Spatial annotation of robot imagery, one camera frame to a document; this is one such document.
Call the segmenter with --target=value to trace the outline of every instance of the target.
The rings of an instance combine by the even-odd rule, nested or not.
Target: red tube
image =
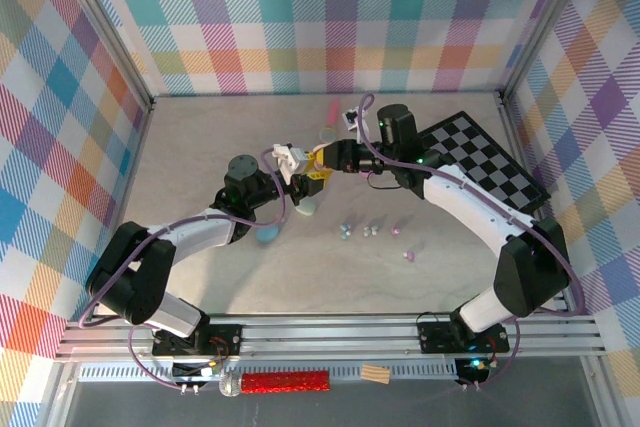
[[[242,374],[241,390],[243,394],[329,390],[329,372],[318,370]]]

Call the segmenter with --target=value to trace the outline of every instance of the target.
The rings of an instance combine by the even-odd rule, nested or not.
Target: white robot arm
[[[377,150],[405,163],[429,165],[449,178],[385,165],[355,140],[340,140],[324,147],[317,152],[315,161],[343,172],[391,171],[399,185],[451,213],[494,252],[498,267],[493,285],[450,313],[451,330],[461,348],[507,318],[529,315],[568,285],[569,278],[562,266],[533,236],[510,220],[518,219],[522,225],[536,230],[566,256],[564,236],[557,222],[553,219],[536,222],[531,216],[509,208],[473,184],[459,167],[452,165],[448,156],[422,149],[415,140],[415,122],[406,106],[384,107],[378,111],[378,119],[383,140],[376,143]],[[309,160],[306,152],[276,144],[273,153],[279,166],[277,180],[295,204],[322,190],[325,180],[314,180],[306,173]],[[452,176],[459,182],[449,180]],[[229,216],[254,221],[256,208],[279,197],[274,179],[261,172],[249,155],[230,162],[224,183],[215,202],[200,214],[201,220],[181,225],[151,242],[138,259],[138,270],[127,269],[102,299],[102,303],[132,324],[146,323],[187,339],[194,344],[195,352],[202,342],[207,342],[206,336],[204,341],[198,340],[198,329],[208,326],[209,318],[196,307],[165,293],[171,267],[196,252],[241,239],[249,227]],[[487,203],[461,188],[460,183],[473,184],[494,204],[512,213],[512,218],[496,215]],[[133,222],[121,225],[87,282],[89,293],[94,295],[140,242],[164,227],[145,228]]]

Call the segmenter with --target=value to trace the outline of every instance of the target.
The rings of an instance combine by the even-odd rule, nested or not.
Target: metal rail
[[[544,41],[547,39],[549,32],[555,27],[556,22],[560,18],[560,15],[562,15],[562,11],[568,2],[569,0],[547,1],[534,31],[531,33],[522,53],[513,66],[511,75],[507,79],[503,89],[505,98],[510,99],[513,96],[525,76],[529,73],[529,68],[533,65],[533,61],[540,52]]]
[[[420,322],[436,321],[425,316]],[[425,355],[420,352],[416,314],[379,315],[309,315],[309,316],[234,316],[213,317],[212,323],[243,325],[237,361],[333,361],[443,359],[473,357],[472,354]],[[603,355],[604,344],[595,321],[590,316],[570,319],[533,315],[520,320],[522,340],[518,355],[581,356]],[[127,336],[129,326],[116,321],[101,327],[82,330],[70,324],[56,356],[61,362],[105,362],[129,360]],[[512,339],[515,328],[507,326]],[[149,330],[140,329],[133,337],[134,351],[143,359],[151,358],[153,338]],[[154,358],[172,360],[171,356]],[[206,360],[180,357],[181,361]]]
[[[109,19],[100,0],[77,0],[83,11],[96,30],[96,34],[111,55],[115,65],[127,82],[132,94],[140,105],[144,105],[147,111],[151,110],[153,96],[147,87],[142,74],[136,67],[124,42],[120,39],[118,31]]]

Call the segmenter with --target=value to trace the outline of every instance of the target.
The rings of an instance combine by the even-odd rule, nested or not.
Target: checkered board
[[[425,148],[451,154],[471,180],[509,207],[531,214],[549,198],[466,112],[458,112],[420,135]]]

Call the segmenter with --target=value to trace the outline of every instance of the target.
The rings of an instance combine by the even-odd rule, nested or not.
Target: plaid wall
[[[514,111],[640,425],[640,0],[570,0]]]
[[[142,116],[76,0],[0,0],[0,426],[35,421]]]
[[[151,90],[189,95],[494,90],[545,1],[103,3]]]

